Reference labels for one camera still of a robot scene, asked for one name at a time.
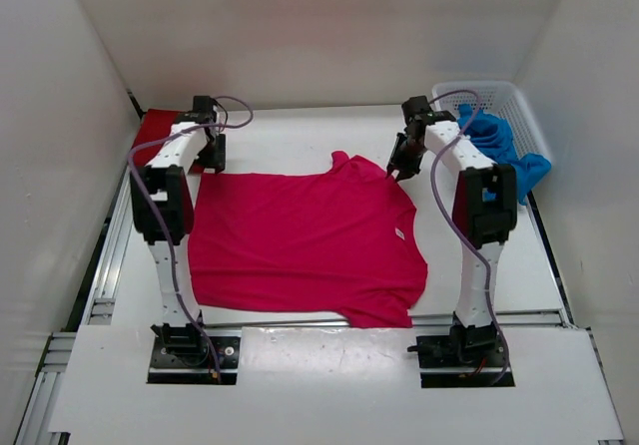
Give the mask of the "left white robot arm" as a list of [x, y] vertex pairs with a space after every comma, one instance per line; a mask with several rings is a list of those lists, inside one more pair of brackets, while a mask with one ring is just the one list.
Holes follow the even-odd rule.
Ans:
[[148, 111], [127, 158], [134, 227], [151, 252], [162, 298], [162, 319], [152, 330], [166, 352], [215, 374], [220, 357], [205, 331], [188, 261], [195, 225], [188, 173], [193, 166], [225, 168], [222, 109], [217, 99], [196, 96], [186, 112]]

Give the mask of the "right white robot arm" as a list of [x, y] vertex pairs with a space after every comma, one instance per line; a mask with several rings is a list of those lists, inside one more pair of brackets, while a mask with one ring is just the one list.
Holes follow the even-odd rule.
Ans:
[[420, 351], [455, 365], [481, 364], [497, 355], [507, 366], [508, 346], [496, 320], [493, 301], [498, 262], [517, 224], [516, 172], [481, 152], [447, 111], [436, 111], [425, 96], [401, 105], [405, 127], [398, 133], [386, 172], [396, 181], [413, 178], [425, 153], [431, 168], [448, 169], [456, 180], [452, 208], [439, 194], [434, 200], [462, 247], [461, 286], [449, 334]]

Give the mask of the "pink t shirt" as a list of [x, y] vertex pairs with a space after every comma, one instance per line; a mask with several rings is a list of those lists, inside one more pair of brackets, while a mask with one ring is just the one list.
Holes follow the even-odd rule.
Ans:
[[203, 306], [332, 312], [356, 328], [409, 328], [428, 266], [417, 210], [381, 167], [336, 151], [306, 176], [204, 174], [188, 242]]

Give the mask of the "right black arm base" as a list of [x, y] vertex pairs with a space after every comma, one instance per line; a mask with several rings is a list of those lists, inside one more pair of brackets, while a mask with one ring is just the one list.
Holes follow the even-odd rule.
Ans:
[[509, 349], [494, 324], [454, 322], [447, 334], [420, 335], [406, 351], [417, 357], [422, 389], [515, 386]]

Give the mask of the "dark red t shirt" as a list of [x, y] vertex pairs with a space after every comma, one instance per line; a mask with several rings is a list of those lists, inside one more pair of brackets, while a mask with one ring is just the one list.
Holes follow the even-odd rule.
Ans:
[[141, 176], [145, 167], [179, 167], [186, 175], [200, 175], [205, 166], [198, 164], [198, 156], [208, 145], [207, 125], [204, 117], [195, 113], [148, 111], [129, 154], [129, 169]]

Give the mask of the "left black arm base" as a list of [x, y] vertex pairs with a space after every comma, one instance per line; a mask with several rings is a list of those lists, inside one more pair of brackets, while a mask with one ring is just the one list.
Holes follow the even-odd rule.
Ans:
[[235, 385], [242, 339], [238, 333], [209, 334], [192, 325], [153, 325], [147, 382], [165, 385]]

